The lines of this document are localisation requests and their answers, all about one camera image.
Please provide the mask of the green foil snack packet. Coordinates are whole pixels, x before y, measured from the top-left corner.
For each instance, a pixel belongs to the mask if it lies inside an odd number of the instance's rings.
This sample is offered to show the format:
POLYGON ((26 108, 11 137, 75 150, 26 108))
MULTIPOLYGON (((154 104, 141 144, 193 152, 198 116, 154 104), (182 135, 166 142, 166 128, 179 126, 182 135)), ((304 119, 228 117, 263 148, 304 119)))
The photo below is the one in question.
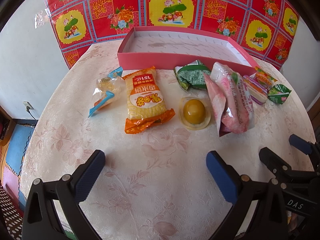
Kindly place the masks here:
POLYGON ((174 68, 175 77, 180 87, 187 91, 189 88, 207 89, 204 74, 210 75, 211 71, 200 60, 193 61, 184 66, 174 68))

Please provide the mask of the orange rice cracker packet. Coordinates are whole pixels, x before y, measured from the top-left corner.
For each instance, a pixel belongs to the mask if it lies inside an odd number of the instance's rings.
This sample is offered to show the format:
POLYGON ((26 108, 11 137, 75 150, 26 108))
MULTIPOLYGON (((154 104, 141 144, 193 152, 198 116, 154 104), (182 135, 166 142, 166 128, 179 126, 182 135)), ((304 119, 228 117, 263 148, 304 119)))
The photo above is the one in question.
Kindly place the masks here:
POLYGON ((168 122, 175 115, 168 109, 157 85, 156 67, 141 69, 123 77, 127 93, 125 133, 137 134, 168 122))

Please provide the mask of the purple candy tin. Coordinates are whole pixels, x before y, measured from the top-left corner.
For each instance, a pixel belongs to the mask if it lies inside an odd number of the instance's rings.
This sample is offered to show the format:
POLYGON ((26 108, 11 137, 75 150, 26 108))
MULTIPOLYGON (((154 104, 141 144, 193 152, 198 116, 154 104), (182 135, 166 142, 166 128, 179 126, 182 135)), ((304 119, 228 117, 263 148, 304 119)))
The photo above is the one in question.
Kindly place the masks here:
POLYGON ((267 90, 247 75, 243 76, 243 80, 249 90, 251 98, 259 105, 263 105, 267 101, 267 90))

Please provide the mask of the red floral wall poster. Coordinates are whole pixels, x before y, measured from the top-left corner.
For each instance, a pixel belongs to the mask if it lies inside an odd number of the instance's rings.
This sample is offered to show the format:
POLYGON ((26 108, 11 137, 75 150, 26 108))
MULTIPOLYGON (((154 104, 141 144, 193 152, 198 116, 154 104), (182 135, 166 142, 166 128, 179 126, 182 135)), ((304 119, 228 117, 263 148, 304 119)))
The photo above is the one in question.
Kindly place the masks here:
POLYGON ((288 0, 44 0, 68 67, 90 45, 124 38, 137 26, 210 31, 281 68, 299 21, 288 0))

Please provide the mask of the yellow jelly cup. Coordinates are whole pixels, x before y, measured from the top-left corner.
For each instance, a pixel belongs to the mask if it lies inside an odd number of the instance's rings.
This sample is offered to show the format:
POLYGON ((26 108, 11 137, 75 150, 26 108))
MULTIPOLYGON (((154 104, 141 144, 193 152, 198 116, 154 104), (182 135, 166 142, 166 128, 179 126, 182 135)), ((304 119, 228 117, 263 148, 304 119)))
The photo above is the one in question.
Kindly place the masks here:
POLYGON ((193 97, 183 97, 179 103, 179 117, 187 129, 201 130, 209 125, 211 112, 205 101, 193 97))

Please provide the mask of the clear blue-edged candy packet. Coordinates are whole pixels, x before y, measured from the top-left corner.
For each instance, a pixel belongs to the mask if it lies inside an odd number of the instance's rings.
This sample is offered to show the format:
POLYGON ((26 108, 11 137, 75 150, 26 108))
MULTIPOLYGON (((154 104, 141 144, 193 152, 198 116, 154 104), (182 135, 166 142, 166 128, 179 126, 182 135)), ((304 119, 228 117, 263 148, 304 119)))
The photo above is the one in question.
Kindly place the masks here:
POLYGON ((89 118, 97 114, 103 107, 119 99, 125 86, 122 74, 123 68, 118 67, 97 79, 92 96, 93 106, 89 109, 89 118))

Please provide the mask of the white wall socket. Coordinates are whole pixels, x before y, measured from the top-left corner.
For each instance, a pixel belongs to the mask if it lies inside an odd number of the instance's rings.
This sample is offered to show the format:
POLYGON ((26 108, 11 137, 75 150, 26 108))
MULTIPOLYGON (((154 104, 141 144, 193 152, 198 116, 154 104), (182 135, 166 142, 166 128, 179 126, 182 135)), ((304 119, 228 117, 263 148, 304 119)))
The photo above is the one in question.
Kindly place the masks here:
POLYGON ((34 108, 32 107, 32 105, 29 103, 29 102, 27 102, 27 101, 24 101, 23 102, 23 104, 24 104, 24 106, 25 106, 25 108, 26 108, 26 111, 30 111, 30 110, 33 110, 34 108))

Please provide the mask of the green triangular snack packet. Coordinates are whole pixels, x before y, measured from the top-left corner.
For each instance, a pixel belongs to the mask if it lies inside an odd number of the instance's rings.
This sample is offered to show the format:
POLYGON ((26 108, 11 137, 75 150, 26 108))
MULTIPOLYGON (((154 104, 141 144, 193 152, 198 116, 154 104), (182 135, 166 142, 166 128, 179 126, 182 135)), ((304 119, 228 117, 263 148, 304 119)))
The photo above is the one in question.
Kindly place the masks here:
POLYGON ((272 102, 282 105, 287 100, 290 93, 291 90, 285 85, 276 84, 268 91, 267 97, 272 102))

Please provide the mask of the pink jelly drink pouch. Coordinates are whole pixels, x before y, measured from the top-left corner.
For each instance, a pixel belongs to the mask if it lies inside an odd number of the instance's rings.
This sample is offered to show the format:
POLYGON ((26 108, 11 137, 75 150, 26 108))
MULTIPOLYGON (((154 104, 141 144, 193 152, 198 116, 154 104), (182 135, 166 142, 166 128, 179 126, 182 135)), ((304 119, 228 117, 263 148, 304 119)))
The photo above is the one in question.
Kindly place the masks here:
POLYGON ((226 64, 214 63, 204 74, 219 136, 240 134, 254 127, 252 99, 244 78, 226 64))

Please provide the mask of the blue pink foam mat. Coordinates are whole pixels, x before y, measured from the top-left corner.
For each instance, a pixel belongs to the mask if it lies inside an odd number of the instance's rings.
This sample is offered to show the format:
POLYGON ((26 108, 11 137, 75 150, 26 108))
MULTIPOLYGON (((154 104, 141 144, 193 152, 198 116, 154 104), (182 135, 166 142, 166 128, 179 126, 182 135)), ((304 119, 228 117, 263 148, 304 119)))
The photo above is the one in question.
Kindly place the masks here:
POLYGON ((22 165, 34 129, 35 127, 31 125, 17 124, 9 142, 2 147, 4 160, 2 162, 1 183, 21 210, 26 204, 26 197, 20 189, 22 165))

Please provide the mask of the pink shallow cardboard box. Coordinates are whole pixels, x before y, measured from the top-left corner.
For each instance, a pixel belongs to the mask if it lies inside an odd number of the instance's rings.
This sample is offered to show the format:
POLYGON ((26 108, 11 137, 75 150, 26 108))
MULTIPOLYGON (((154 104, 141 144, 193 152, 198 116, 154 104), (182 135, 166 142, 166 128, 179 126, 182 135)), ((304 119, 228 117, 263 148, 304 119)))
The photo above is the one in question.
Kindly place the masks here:
POLYGON ((179 27, 134 27, 120 44, 117 56, 124 70, 151 66, 172 70, 200 60, 209 69, 219 62, 241 75, 252 75, 257 66, 230 37, 179 27))

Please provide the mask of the burger gummy packet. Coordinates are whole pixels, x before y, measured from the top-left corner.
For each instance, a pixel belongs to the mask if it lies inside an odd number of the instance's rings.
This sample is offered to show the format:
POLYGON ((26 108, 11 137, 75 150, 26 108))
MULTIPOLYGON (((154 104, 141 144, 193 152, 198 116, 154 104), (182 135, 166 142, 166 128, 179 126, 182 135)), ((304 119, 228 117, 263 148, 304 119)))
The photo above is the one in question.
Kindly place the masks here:
POLYGON ((275 82, 278 80, 272 77, 270 74, 260 69, 259 67, 255 67, 255 74, 253 79, 257 81, 261 86, 263 86, 266 90, 270 90, 275 82))

